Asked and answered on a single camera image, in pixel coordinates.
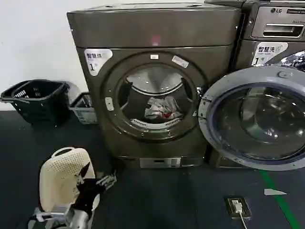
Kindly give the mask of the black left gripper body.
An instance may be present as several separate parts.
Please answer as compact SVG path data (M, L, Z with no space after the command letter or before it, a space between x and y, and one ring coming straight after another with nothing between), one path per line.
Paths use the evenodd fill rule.
M76 209L91 213L96 196L105 191L105 187L97 179L86 178L83 183L77 184L79 195L76 199Z

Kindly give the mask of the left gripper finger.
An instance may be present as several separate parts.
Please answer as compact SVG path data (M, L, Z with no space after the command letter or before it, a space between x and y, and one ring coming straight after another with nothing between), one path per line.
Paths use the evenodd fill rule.
M107 175L107 176L104 176L101 179L99 179L96 182L96 185L99 185L99 186L111 186L113 183L114 183L114 176Z
M100 180L100 186L104 187L105 190L108 190L113 187L116 182L116 177L104 177Z

